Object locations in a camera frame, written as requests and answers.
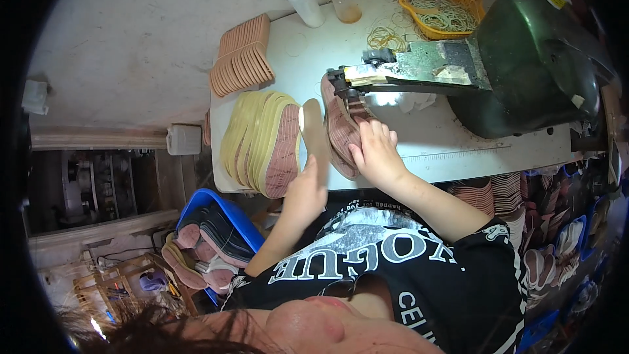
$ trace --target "work table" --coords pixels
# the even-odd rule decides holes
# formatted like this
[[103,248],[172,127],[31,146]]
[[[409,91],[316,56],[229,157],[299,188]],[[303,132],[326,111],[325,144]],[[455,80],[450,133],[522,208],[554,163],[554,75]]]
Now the work table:
[[[292,96],[298,104],[317,98],[321,104],[320,82],[328,68],[360,64],[362,51],[368,49],[367,35],[374,21],[399,12],[397,0],[358,0],[362,18],[354,24],[342,24],[332,4],[321,6],[326,22],[319,28],[308,28],[299,15],[292,14],[271,22],[267,60],[276,78],[262,90],[276,90]],[[211,143],[215,183],[225,193],[249,192],[227,175],[219,160],[220,144],[240,92],[218,98],[212,93]],[[398,134],[397,150],[407,168],[431,183],[485,177],[501,173],[562,164],[572,157],[567,124],[520,137],[486,140],[478,138],[460,125],[445,96],[437,96],[431,106],[403,114],[397,106],[375,106],[370,109]],[[307,152],[299,149],[303,168]],[[330,167],[328,188],[343,190],[373,187],[365,178],[348,180]]]

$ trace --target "woman's nose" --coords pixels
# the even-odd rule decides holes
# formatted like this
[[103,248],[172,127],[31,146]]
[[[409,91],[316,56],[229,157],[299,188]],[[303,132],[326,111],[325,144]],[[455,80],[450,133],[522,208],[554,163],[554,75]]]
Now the woman's nose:
[[322,351],[327,344],[341,342],[345,337],[339,318],[306,301],[290,301],[275,308],[265,329],[275,342],[281,340],[297,352],[298,348]]

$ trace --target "glue bottle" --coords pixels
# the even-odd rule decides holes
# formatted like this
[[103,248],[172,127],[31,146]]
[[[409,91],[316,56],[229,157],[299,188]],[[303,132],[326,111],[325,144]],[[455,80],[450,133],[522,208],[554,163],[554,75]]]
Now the glue bottle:
[[325,22],[325,17],[316,0],[288,0],[304,23],[311,28],[318,28]]
[[353,24],[362,17],[356,0],[332,0],[336,16],[344,24]]

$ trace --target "white plastic bottle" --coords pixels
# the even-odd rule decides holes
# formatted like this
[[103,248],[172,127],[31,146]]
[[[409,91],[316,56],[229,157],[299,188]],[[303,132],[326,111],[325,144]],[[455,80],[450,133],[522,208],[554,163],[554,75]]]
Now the white plastic bottle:
[[316,0],[288,0],[304,23],[311,28],[318,28],[325,22],[325,17]]

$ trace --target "woman's lips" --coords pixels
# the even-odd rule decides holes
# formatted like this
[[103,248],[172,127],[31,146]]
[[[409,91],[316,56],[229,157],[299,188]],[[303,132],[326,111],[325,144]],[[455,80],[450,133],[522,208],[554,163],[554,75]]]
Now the woman's lips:
[[346,303],[335,297],[308,297],[304,299],[304,301],[308,301],[311,303],[319,302],[322,304],[331,305],[340,309],[344,309],[353,314],[352,310]]

